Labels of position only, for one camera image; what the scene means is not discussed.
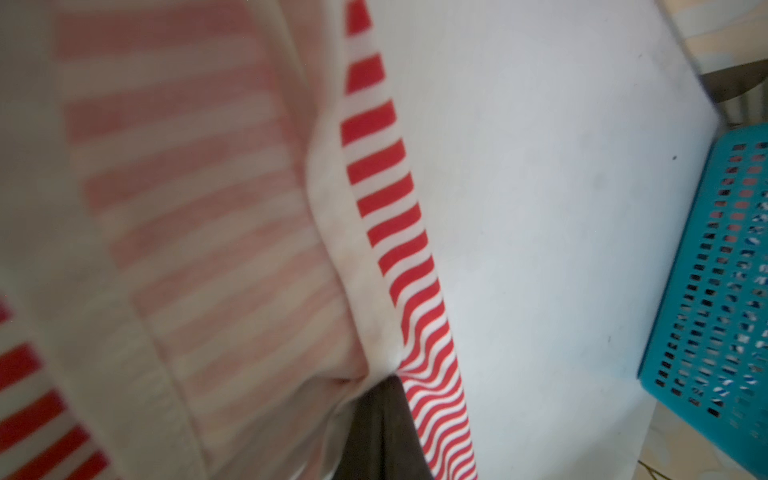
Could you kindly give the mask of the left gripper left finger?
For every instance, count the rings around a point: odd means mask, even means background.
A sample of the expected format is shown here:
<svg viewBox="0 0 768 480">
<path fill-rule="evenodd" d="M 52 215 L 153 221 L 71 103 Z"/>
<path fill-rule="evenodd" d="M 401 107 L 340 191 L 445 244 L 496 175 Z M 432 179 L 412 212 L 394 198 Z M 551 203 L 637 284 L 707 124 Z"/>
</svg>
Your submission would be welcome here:
<svg viewBox="0 0 768 480">
<path fill-rule="evenodd" d="M 356 404 L 351 428 L 334 480 L 380 480 L 385 475 L 385 381 L 380 382 Z"/>
</svg>

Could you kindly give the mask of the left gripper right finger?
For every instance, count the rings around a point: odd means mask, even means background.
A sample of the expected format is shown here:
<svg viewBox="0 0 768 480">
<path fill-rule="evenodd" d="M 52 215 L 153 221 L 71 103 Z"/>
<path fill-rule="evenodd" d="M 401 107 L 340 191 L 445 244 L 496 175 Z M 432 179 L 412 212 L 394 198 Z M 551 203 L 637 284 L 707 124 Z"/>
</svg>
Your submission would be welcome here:
<svg viewBox="0 0 768 480">
<path fill-rule="evenodd" d="M 397 377 L 386 381 L 386 478 L 433 480 L 412 418 L 404 388 Z"/>
</svg>

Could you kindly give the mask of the red white striped tank top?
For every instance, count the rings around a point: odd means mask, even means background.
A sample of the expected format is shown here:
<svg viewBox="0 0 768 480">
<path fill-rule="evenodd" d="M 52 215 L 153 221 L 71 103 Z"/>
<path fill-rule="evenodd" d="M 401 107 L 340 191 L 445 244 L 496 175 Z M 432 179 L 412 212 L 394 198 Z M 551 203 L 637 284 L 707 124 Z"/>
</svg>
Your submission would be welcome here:
<svg viewBox="0 0 768 480">
<path fill-rule="evenodd" d="M 476 462 L 364 1 L 1 5 L 1 475 L 333 479 L 404 388 Z"/>
</svg>

